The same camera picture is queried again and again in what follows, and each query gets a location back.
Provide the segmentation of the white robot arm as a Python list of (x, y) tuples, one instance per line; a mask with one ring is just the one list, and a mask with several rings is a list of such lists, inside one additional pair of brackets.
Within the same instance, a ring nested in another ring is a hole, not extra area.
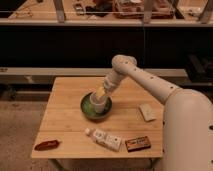
[(116, 55), (97, 90), (109, 96), (130, 77), (163, 106), (163, 171), (213, 171), (213, 103), (203, 93), (183, 89), (137, 67), (134, 57)]

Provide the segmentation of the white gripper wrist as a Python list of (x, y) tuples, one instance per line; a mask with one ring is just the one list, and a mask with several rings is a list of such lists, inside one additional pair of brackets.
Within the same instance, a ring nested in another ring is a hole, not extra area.
[(104, 78), (103, 87), (100, 87), (96, 92), (96, 98), (101, 99), (107, 94), (111, 94), (115, 91), (121, 81), (124, 79), (122, 74), (117, 73), (116, 71), (110, 71)]

